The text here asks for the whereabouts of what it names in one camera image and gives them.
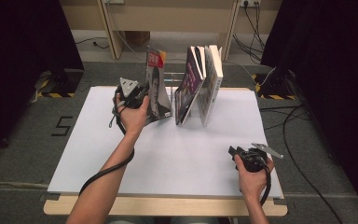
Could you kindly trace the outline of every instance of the person's left hand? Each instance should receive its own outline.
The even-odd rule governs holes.
[[[120,103],[120,94],[117,94],[116,103]],[[120,114],[121,122],[126,129],[126,133],[141,133],[145,126],[147,107],[149,106],[149,97],[146,95],[142,105],[137,109],[127,108],[124,105],[117,109]]]

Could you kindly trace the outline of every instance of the power outlet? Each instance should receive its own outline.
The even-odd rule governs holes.
[[[248,2],[248,7],[257,7],[257,4],[260,7],[261,5],[261,0],[241,0],[240,7],[245,7],[245,1]]]

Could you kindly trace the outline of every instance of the book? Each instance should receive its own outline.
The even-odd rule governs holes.
[[[148,47],[146,55],[146,81],[149,83],[146,124],[172,115],[172,105],[164,83],[166,52]]]
[[[204,47],[188,47],[185,74],[174,94],[176,125],[185,123],[196,102],[206,72],[204,64]]]
[[[204,51],[206,74],[198,96],[198,106],[202,125],[207,126],[224,75],[221,60],[222,49],[211,45],[205,47]]]

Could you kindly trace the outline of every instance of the person's right hand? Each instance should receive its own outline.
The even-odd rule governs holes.
[[[260,194],[267,185],[266,172],[261,170],[257,173],[248,172],[243,165],[243,161],[239,155],[234,156],[240,176],[240,189],[245,200],[259,200]],[[267,167],[272,172],[274,162],[267,159]]]
[[[117,104],[120,102],[120,94],[117,94]],[[126,133],[140,134],[145,126],[149,97],[146,95],[142,105],[137,109],[127,108],[124,105],[117,109],[120,114],[121,122],[126,129]]]

